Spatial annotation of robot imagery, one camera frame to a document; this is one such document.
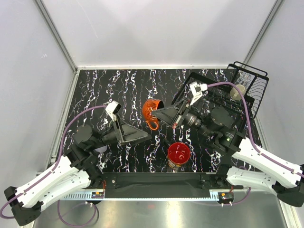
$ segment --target marble pattern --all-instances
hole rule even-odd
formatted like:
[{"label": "marble pattern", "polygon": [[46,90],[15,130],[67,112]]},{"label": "marble pattern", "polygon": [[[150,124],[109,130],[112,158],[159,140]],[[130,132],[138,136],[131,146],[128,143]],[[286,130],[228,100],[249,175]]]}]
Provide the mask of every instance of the marble pattern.
[{"label": "marble pattern", "polygon": [[[228,81],[232,77],[231,72],[225,69],[81,70],[66,125],[81,111],[96,105],[107,105],[115,100],[122,105],[120,116],[133,126],[147,131],[152,139],[136,146],[110,145],[100,157],[99,167],[102,172],[167,172],[164,139],[171,143],[183,142],[189,146],[191,157],[181,171],[216,171],[221,155],[205,147],[195,130],[185,125],[173,130],[161,123],[157,131],[151,131],[142,116],[141,108],[149,98],[161,99],[165,106],[171,105],[173,97],[191,72],[216,82]],[[110,121],[104,109],[95,109],[79,117],[65,137],[64,150],[71,146],[72,136],[78,126],[89,124],[101,131]],[[260,145],[254,123],[253,128],[255,141]],[[246,165],[250,170],[255,169],[243,161],[231,160],[236,166]]]}]

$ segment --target dish rack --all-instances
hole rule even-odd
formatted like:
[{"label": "dish rack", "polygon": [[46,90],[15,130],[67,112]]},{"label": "dish rack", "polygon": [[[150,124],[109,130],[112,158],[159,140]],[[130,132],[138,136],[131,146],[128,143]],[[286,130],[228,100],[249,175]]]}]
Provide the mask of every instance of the dish rack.
[{"label": "dish rack", "polygon": [[[244,98],[246,100],[249,117],[253,120],[257,115],[267,88],[269,81],[269,78],[267,77],[268,73],[241,62],[229,64],[226,71],[220,71],[222,77],[217,77],[218,81],[212,80],[212,78],[215,77],[208,73],[205,75],[199,75],[192,72],[175,95],[172,105],[182,99],[191,100],[192,93],[190,92],[189,84],[192,82],[197,81],[198,83],[205,83],[208,85],[220,81],[235,83],[241,72],[246,72],[251,75],[251,83],[244,95]],[[245,108],[241,100],[237,101],[231,99],[231,89],[232,87],[229,85],[220,85],[209,88],[208,91],[205,91],[203,96],[192,106],[192,108],[202,116],[206,116],[213,108],[222,106],[229,112],[231,117],[235,119],[233,126],[236,130],[243,131],[246,126]]]}]

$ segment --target reflective metal surface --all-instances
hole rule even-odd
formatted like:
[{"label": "reflective metal surface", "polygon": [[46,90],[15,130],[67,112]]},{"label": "reflective metal surface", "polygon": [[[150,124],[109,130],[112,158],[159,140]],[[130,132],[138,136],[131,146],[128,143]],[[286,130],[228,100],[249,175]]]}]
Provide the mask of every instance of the reflective metal surface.
[{"label": "reflective metal surface", "polygon": [[[236,200],[244,197],[236,192]],[[252,192],[244,203],[235,206],[214,206],[215,202],[147,202],[104,201],[97,207],[98,220],[90,228],[285,228],[281,208],[274,195]],[[79,201],[61,201],[60,212],[65,214]],[[64,216],[72,224],[86,223],[93,208],[83,205]],[[53,204],[36,220],[34,228],[67,228],[57,215]]]}]

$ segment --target orange cup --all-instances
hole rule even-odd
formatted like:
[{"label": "orange cup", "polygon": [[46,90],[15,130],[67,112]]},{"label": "orange cup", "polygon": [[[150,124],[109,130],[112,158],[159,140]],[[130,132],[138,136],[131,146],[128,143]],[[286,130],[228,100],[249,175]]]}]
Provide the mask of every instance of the orange cup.
[{"label": "orange cup", "polygon": [[142,107],[142,114],[144,118],[146,119],[146,122],[148,123],[148,126],[151,130],[156,131],[159,128],[158,119],[156,116],[152,115],[151,112],[155,111],[159,108],[163,108],[164,104],[162,100],[159,99],[148,99]]}]

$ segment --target orange mug handle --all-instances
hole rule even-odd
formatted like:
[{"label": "orange mug handle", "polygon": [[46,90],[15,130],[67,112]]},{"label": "orange mug handle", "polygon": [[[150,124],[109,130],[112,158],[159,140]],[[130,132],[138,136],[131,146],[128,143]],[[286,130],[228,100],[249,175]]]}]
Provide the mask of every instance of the orange mug handle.
[{"label": "orange mug handle", "polygon": [[146,122],[148,123],[148,126],[150,127],[150,129],[153,130],[153,131],[156,131],[156,130],[160,127],[159,124],[158,124],[158,121],[157,121],[157,122],[153,122],[153,123],[155,123],[155,125],[156,125],[155,128],[153,128],[153,127],[151,126],[150,121],[146,121]]}]

